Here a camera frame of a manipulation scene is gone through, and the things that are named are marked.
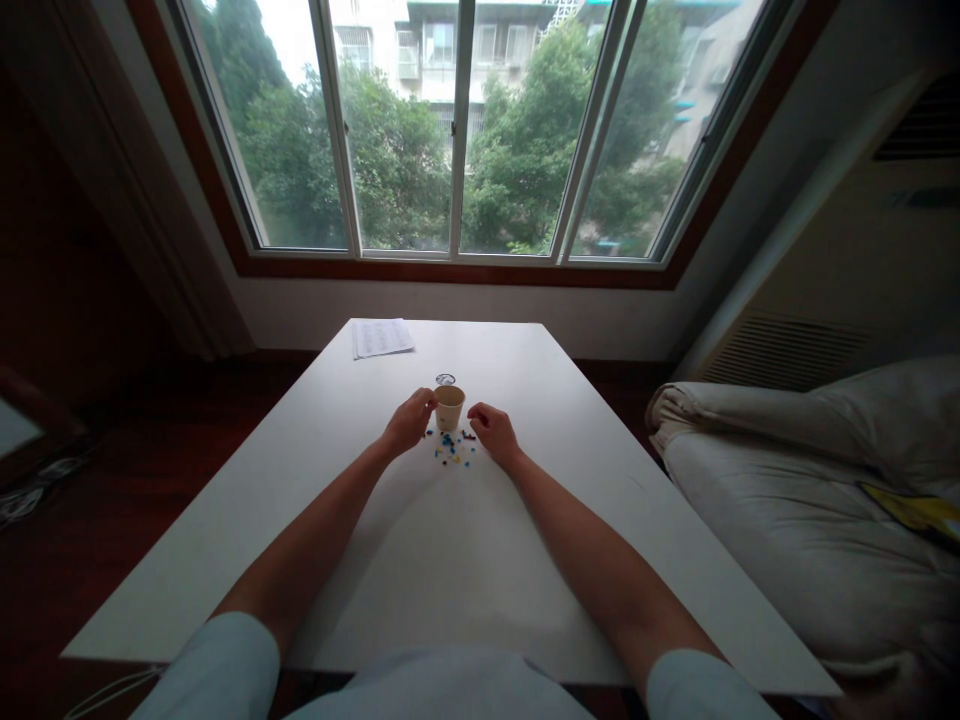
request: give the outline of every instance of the cable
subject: cable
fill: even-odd
[[[133,673],[132,675],[127,675],[125,677],[122,677],[119,680],[114,680],[109,685],[97,690],[93,695],[88,697],[86,700],[83,700],[82,702],[77,703],[70,712],[68,712],[66,715],[63,716],[63,720],[77,720],[77,718],[82,718],[84,715],[92,713],[98,707],[102,707],[103,705],[106,705],[108,702],[120,697],[124,693],[128,693],[134,688],[143,685],[145,682],[149,682],[153,678],[161,677],[162,675],[163,675],[163,668],[160,667],[159,665],[152,665],[150,666],[149,670],[143,670],[141,672]],[[88,708],[83,707],[87,703],[91,703],[94,700],[96,700],[97,697],[107,692],[107,690],[109,690],[110,688],[115,687],[124,682],[129,682],[131,680],[136,680],[136,682],[131,683],[130,685],[127,685],[126,687],[120,690],[117,690],[112,695],[108,695],[103,700],[100,700],[99,702],[91,705]]]
[[[0,530],[29,516],[61,480],[86,465],[98,447],[89,439],[74,443],[67,449],[71,454],[42,467],[18,490],[0,495]]]

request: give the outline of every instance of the stack of papers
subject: stack of papers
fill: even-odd
[[[354,360],[412,350],[413,337],[402,318],[353,321]]]

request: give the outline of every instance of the green tree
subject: green tree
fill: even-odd
[[[445,247],[450,170],[429,103],[398,97],[380,70],[351,63],[340,89],[365,245]]]
[[[484,88],[484,130],[473,140],[464,193],[464,245],[480,252],[537,252],[549,244],[590,94],[599,38],[567,21],[530,59],[511,92]]]
[[[344,219],[319,77],[287,80],[255,0],[193,0],[272,245],[344,247]],[[679,81],[680,23],[650,4],[628,65],[586,218],[595,234],[642,250],[682,164],[651,153],[667,127]],[[575,19],[552,31],[518,90],[485,88],[485,130],[472,141],[464,197],[464,247],[543,252],[590,93],[600,38]],[[428,103],[401,98],[379,71],[340,68],[361,231],[368,247],[445,247],[451,172]]]
[[[540,43],[522,87],[485,88],[484,132],[474,139],[464,195],[464,242],[483,252],[543,253],[593,82],[600,38],[571,19]],[[624,250],[647,242],[645,226],[669,199],[682,163],[645,157],[671,116],[680,79],[680,21],[670,3],[648,4],[585,217]]]
[[[583,215],[596,237],[620,242],[621,255],[646,255],[683,175],[682,160],[647,152],[675,112],[671,96],[681,78],[679,50],[676,8],[648,4]],[[589,251],[590,243],[585,245]]]
[[[263,84],[238,133],[271,245],[345,248],[343,213],[319,76]]]
[[[193,0],[200,32],[220,83],[230,122],[237,131],[246,128],[250,103],[261,86],[289,86],[273,42],[263,30],[256,0],[218,0],[209,10]]]

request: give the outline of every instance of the light blue shirt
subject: light blue shirt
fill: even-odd
[[[133,714],[154,718],[267,717],[280,672],[273,635],[258,620],[228,613],[201,627]],[[647,681],[651,720],[777,720],[732,667],[696,650],[660,658]],[[488,648],[432,648],[391,654],[340,692],[289,718],[550,718],[590,714],[521,655]]]

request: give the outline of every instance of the paper cup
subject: paper cup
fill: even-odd
[[[456,430],[463,410],[463,401],[467,396],[456,385],[441,385],[434,392],[439,401],[436,410],[437,428],[442,432]]]

